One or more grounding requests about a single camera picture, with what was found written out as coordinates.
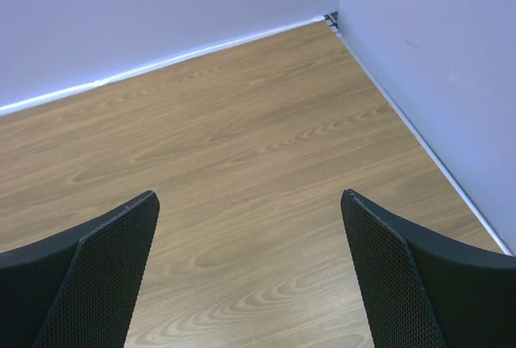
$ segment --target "wall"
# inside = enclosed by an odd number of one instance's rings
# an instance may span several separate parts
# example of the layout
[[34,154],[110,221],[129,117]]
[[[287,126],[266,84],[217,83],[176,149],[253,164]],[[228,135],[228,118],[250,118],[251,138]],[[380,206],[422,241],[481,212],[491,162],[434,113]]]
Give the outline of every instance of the wall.
[[513,0],[340,0],[339,17],[351,48],[516,251]]
[[337,9],[338,0],[0,0],[0,107]]

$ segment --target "white edge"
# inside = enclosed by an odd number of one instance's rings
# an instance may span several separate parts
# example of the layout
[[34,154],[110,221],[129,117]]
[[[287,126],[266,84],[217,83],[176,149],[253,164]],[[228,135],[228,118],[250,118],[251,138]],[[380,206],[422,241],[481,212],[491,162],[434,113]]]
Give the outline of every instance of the white edge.
[[349,45],[349,43],[346,41],[346,39],[343,37],[343,35],[339,32],[336,33],[339,39],[342,41],[346,49],[352,54],[353,58],[355,58],[356,62],[360,65],[360,67],[365,71],[367,76],[371,79],[373,84],[378,88],[381,95],[384,96],[384,98],[387,100],[387,102],[391,105],[391,107],[396,111],[397,115],[400,117],[400,119],[405,123],[405,125],[409,128],[410,132],[412,132],[412,135],[419,141],[421,146],[424,148],[424,150],[427,152],[427,154],[431,157],[431,159],[434,161],[434,163],[437,165],[439,170],[444,174],[444,176],[448,179],[450,184],[453,186],[453,188],[459,193],[462,200],[468,205],[469,209],[475,214],[477,219],[480,221],[482,226],[485,228],[485,230],[491,235],[491,238],[494,239],[494,242],[497,243],[497,245],[501,248],[501,250],[506,255],[513,255],[513,253],[510,251],[509,247],[503,242],[503,240],[500,238],[498,233],[494,230],[494,228],[489,224],[487,219],[485,219],[482,212],[476,207],[475,203],[471,200],[471,198],[468,196],[468,194],[460,187],[460,184],[457,182],[456,178],[450,173],[450,171],[447,169],[447,167],[443,164],[441,159],[437,156],[437,154],[434,152],[434,150],[430,147],[430,145],[427,143],[427,141],[419,134],[415,126],[410,122],[410,120],[405,116],[403,111],[400,109],[400,107],[397,105],[397,103],[390,97],[389,93],[385,88],[382,86],[382,84],[378,81],[378,79],[372,74],[371,71],[368,70],[367,65],[362,61],[360,56],[356,53],[355,50]]
[[304,20],[304,21],[297,22],[297,23],[291,23],[286,26],[273,28],[273,29],[266,30],[266,31],[261,31],[261,32],[255,33],[255,34],[251,34],[251,35],[247,35],[247,36],[244,36],[241,38],[233,39],[228,42],[221,43],[221,44],[220,43],[215,44],[214,46],[209,46],[208,48],[202,48],[202,49],[196,50],[194,52],[188,52],[186,54],[174,56],[172,58],[168,58],[166,60],[161,60],[154,64],[147,64],[144,66],[140,66],[138,68],[134,68],[132,70],[127,70],[126,72],[121,72],[121,73],[116,74],[111,77],[88,82],[86,84],[72,86],[71,88],[57,90],[55,92],[43,94],[38,97],[29,98],[27,100],[16,102],[14,104],[0,106],[0,116],[6,115],[6,114],[11,114],[11,113],[17,112],[19,110],[31,108],[33,106],[41,105],[46,102],[55,101],[60,98],[73,96],[74,94],[85,92],[86,90],[95,89],[95,88],[98,88],[99,86],[107,85],[107,84],[110,84],[110,83],[113,83],[116,81],[121,81],[126,78],[130,78],[130,77],[135,77],[140,74],[151,72],[152,70],[157,70],[158,68],[164,68],[171,64],[176,64],[176,63],[182,62],[184,60],[189,60],[191,58],[195,58],[197,56],[203,56],[203,55],[209,54],[211,52],[217,52],[219,50],[223,50],[226,48],[232,48],[234,46],[238,46],[239,44],[245,44],[247,42],[251,42],[253,40],[264,38],[266,36],[278,34],[283,31],[288,31],[293,28],[305,26],[307,24],[320,22],[323,20],[324,20],[323,16],[316,16],[316,17],[313,17],[312,19]]

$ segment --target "desk surface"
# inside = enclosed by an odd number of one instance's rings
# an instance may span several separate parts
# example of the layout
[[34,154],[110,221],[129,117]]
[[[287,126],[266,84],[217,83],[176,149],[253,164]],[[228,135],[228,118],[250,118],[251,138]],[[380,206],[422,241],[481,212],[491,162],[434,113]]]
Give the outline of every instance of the desk surface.
[[325,23],[0,118],[1,251],[161,200],[127,346],[372,346],[344,188],[498,251]]

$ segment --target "black object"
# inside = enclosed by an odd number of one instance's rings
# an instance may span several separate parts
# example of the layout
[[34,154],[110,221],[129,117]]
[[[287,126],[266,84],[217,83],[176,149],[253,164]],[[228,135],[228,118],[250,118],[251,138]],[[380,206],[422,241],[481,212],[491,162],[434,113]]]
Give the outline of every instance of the black object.
[[466,245],[352,190],[342,214],[376,347],[516,347],[516,258]]
[[1,253],[0,347],[123,347],[159,210],[148,191]]

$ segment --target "ribbed black surface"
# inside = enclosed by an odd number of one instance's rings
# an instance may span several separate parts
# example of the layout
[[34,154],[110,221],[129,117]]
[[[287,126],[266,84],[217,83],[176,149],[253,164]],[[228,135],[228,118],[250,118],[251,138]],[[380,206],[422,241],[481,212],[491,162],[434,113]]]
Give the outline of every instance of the ribbed black surface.
[[81,239],[35,348],[123,347],[158,211],[146,193]]
[[341,202],[372,339],[376,347],[444,347],[405,239],[368,211],[352,191]]

